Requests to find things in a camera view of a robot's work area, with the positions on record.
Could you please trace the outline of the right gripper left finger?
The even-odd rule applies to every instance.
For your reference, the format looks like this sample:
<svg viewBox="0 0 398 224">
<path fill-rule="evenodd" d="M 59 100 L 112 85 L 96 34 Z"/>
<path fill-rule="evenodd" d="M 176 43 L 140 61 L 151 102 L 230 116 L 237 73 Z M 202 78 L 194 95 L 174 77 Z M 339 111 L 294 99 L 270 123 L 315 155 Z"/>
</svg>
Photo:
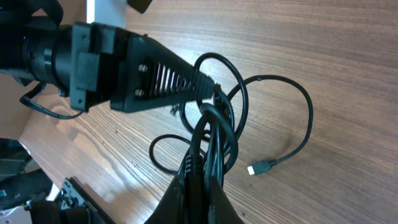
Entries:
<svg viewBox="0 0 398 224">
<path fill-rule="evenodd" d="M 175 176 L 145 224 L 184 224 L 185 192 Z"/>
</svg>

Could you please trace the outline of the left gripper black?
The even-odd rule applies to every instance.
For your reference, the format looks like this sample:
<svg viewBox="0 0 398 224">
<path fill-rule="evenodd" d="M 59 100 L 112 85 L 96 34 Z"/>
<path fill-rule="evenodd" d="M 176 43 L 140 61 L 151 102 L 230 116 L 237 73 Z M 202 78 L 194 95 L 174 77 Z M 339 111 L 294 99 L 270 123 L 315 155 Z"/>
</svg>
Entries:
<svg viewBox="0 0 398 224">
<path fill-rule="evenodd" d="M 209 76 L 158 41 L 130 36 L 127 30 L 104 24 L 73 25 L 74 110 L 88 111 L 111 99 L 112 110 L 134 113 L 211 98 L 215 82 Z"/>
</svg>

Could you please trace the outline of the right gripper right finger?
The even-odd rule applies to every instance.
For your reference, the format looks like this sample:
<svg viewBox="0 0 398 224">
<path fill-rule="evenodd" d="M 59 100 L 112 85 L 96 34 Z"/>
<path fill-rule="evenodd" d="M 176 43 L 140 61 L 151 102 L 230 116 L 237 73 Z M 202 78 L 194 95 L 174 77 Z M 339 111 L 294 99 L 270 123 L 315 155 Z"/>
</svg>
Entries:
<svg viewBox="0 0 398 224">
<path fill-rule="evenodd" d="M 244 224 L 227 198 L 217 178 L 209 178 L 208 188 L 208 223 L 209 224 Z"/>
</svg>

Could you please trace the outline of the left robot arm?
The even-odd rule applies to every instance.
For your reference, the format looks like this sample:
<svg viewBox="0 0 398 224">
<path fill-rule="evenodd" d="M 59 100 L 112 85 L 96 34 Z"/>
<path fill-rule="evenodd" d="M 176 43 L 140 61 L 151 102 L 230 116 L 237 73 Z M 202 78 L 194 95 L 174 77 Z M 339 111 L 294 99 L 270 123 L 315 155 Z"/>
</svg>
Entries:
<svg viewBox="0 0 398 224">
<path fill-rule="evenodd" d="M 79 113 L 105 101 L 124 113 L 208 99 L 214 81 L 158 41 L 105 24 L 62 24 L 57 1 L 1 2 L 1 71 L 37 86 L 20 101 L 33 102 L 46 85 L 59 89 Z"/>
</svg>

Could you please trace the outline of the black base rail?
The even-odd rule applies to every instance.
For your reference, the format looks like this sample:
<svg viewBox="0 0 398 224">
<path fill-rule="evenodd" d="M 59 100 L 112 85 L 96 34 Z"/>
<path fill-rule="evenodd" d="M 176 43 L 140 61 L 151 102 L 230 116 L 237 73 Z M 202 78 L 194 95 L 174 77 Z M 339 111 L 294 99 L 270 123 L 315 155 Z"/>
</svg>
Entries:
<svg viewBox="0 0 398 224">
<path fill-rule="evenodd" d="M 53 201 L 32 202 L 24 210 L 33 224 L 115 224 L 73 177 L 65 179 Z"/>
</svg>

